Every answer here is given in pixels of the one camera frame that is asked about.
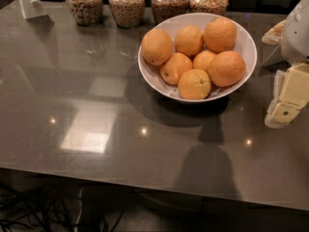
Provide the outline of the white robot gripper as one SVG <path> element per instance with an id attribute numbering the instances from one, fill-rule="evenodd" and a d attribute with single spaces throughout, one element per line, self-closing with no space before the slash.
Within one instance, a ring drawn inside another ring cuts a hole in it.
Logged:
<path id="1" fill-rule="evenodd" d="M 262 36 L 262 42 L 279 45 L 282 56 L 293 64 L 286 72 L 274 77 L 273 100 L 265 125 L 281 129 L 289 125 L 309 102 L 309 0 L 300 0 L 282 20 Z"/>

